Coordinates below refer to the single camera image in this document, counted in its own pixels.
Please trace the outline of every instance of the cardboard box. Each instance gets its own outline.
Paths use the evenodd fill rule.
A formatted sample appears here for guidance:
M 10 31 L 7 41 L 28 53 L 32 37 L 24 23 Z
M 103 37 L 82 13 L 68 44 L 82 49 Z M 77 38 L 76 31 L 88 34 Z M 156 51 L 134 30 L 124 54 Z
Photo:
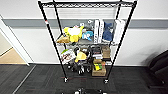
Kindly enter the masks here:
M 94 59 L 93 64 L 101 63 L 102 65 L 105 65 L 106 62 L 102 61 L 101 59 Z
M 103 46 L 102 47 L 102 52 L 103 52 L 103 58 L 111 58 L 111 50 L 110 50 L 110 47 L 108 46 Z
M 96 71 L 94 68 L 92 70 L 92 76 L 105 76 L 106 75 L 106 68 L 102 66 L 102 70 Z

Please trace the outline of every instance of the package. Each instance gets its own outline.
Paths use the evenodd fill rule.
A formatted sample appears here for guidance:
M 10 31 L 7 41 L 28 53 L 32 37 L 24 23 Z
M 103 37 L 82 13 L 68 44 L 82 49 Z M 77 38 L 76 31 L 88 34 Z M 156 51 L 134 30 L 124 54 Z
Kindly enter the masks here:
M 102 57 L 101 47 L 92 47 L 92 56 L 93 57 Z
M 102 70 L 102 64 L 101 64 L 101 63 L 94 64 L 94 69 L 95 69 L 96 71 Z
M 94 68 L 92 69 L 92 76 L 106 76 L 106 68 L 102 66 L 101 70 L 96 71 Z
M 111 50 L 110 50 L 110 47 L 108 46 L 103 46 L 102 47 L 102 53 L 103 53 L 103 59 L 106 59 L 106 58 L 111 58 Z
M 94 60 L 93 60 L 93 63 L 94 63 L 94 64 L 96 64 L 96 63 L 101 63 L 101 62 L 102 62 L 101 59 L 94 59 Z

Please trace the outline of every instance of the yellow object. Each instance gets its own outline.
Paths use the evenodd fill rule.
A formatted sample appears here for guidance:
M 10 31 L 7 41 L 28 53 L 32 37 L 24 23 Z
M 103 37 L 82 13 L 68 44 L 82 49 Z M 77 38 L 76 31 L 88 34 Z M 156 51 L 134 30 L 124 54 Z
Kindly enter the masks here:
M 76 56 L 75 62 L 78 62 L 79 60 L 85 60 L 86 59 L 86 54 L 83 52 L 79 52 Z
M 84 28 L 84 26 L 81 26 L 80 28 L 77 28 L 77 27 L 73 27 L 73 28 L 65 27 L 64 28 L 64 32 L 65 32 L 66 36 L 70 37 L 70 41 L 71 42 L 78 42 L 78 40 L 82 37 L 82 29 L 83 28 Z
M 100 69 L 99 65 L 98 64 L 94 64 L 94 65 L 95 65 L 96 71 L 98 71 Z
M 106 68 L 102 66 L 102 70 L 96 71 L 95 68 L 92 69 L 92 76 L 106 76 Z
M 78 40 L 79 40 L 78 35 L 70 36 L 70 41 L 71 41 L 71 42 L 78 42 Z

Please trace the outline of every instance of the caster wheel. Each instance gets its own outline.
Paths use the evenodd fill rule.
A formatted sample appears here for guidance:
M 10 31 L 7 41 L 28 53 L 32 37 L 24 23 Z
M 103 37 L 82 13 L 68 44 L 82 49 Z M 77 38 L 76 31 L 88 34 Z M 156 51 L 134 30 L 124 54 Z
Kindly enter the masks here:
M 98 90 L 98 92 L 100 93 L 100 94 L 103 94 L 103 92 L 102 92 L 102 90 L 100 89 L 100 90 Z
M 65 82 L 65 83 L 68 82 L 68 78 L 64 78 L 64 82 Z
M 162 81 L 162 84 L 165 84 L 165 82 L 164 82 L 164 81 Z
M 107 83 L 108 83 L 108 80 L 104 80 L 104 83 L 107 84 Z
M 84 72 L 83 72 L 81 69 L 78 71 L 78 74 L 79 74 L 79 75 L 83 75 L 83 73 L 84 73 Z
M 80 94 L 80 92 L 79 92 L 79 91 L 76 91 L 75 94 Z

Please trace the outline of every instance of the wire shelf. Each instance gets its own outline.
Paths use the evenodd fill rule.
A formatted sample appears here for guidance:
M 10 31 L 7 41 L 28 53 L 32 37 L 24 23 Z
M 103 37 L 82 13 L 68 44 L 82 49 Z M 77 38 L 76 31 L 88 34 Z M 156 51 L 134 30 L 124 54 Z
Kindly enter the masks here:
M 56 43 L 57 46 L 64 46 L 64 43 Z M 65 45 L 67 46 L 74 46 L 73 43 L 65 43 Z M 85 39 L 80 39 L 78 42 L 75 43 L 75 46 L 92 46 L 92 45 L 101 45 L 101 46 L 106 46 L 106 45 L 111 45 L 111 46 L 117 46 L 118 44 L 115 44 L 114 42 L 110 43 L 106 43 L 106 42 L 102 42 L 99 44 L 94 44 L 93 41 L 88 41 Z
M 133 7 L 132 2 L 48 2 L 41 3 L 44 8 L 111 8 L 111 7 Z

